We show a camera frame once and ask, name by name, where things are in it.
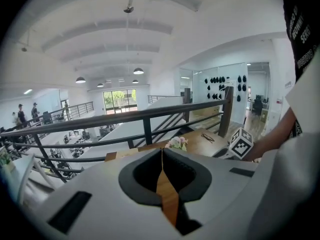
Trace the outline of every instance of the person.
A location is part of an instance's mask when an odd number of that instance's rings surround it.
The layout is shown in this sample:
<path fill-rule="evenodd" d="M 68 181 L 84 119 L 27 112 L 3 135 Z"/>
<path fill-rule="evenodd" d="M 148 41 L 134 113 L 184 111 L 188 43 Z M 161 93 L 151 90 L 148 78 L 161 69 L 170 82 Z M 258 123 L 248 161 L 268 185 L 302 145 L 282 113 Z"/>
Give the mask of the person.
<path fill-rule="evenodd" d="M 38 104 L 37 104 L 36 102 L 33 103 L 33 108 L 32 108 L 32 110 L 31 110 L 31 116 L 32 116 L 32 118 L 37 118 L 37 117 L 38 117 L 38 114 L 40 113 L 40 112 L 37 110 L 37 105 L 38 105 Z M 39 121 L 40 121 L 39 118 L 33 120 L 34 123 L 35 123 L 35 122 L 39 122 Z"/>
<path fill-rule="evenodd" d="M 20 120 L 20 123 L 22 124 L 22 127 L 26 127 L 27 126 L 27 120 L 26 120 L 26 117 L 25 117 L 25 113 L 23 112 L 22 110 L 22 104 L 19 104 L 19 112 L 18 112 L 18 118 Z"/>
<path fill-rule="evenodd" d="M 313 9 L 318 8 L 318 0 L 283 0 L 286 32 L 291 42 L 296 82 L 308 69 L 320 44 L 320 24 Z M 291 108 L 278 125 L 266 136 L 254 143 L 245 157 L 247 161 L 261 158 L 267 151 L 279 149 L 288 139 L 299 136 L 302 129 Z"/>
<path fill-rule="evenodd" d="M 14 124 L 14 126 L 18 126 L 19 124 L 21 124 L 16 112 L 12 112 L 12 123 Z"/>
<path fill-rule="evenodd" d="M 70 118 L 69 118 L 69 106 L 68 106 L 67 101 L 64 102 L 64 110 L 65 110 L 66 116 L 68 117 L 68 121 L 69 121 L 70 120 Z"/>

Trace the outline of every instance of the wooden desk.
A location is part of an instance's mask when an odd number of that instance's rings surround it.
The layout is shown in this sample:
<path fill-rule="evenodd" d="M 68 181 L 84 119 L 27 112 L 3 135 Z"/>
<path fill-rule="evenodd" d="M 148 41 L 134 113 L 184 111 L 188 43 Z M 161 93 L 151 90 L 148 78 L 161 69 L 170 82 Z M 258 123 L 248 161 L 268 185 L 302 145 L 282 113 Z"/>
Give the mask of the wooden desk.
<path fill-rule="evenodd" d="M 202 136 L 206 134 L 211 137 L 214 141 L 209 141 Z M 212 157 L 213 154 L 220 151 L 227 146 L 228 142 L 222 137 L 214 134 L 206 129 L 200 128 L 195 131 L 188 132 L 181 135 L 188 140 L 188 145 L 186 146 L 187 152 L 194 155 L 202 155 L 207 157 Z M 169 140 L 153 143 L 151 145 L 142 146 L 138 148 L 138 151 L 146 151 L 150 149 L 163 149 Z M 105 162 L 116 159 L 117 152 L 108 153 L 105 157 Z M 167 178 L 164 170 L 161 171 L 158 182 L 156 193 L 162 197 L 162 211 L 167 219 L 172 223 L 173 226 L 176 225 L 179 196 L 169 179 Z"/>

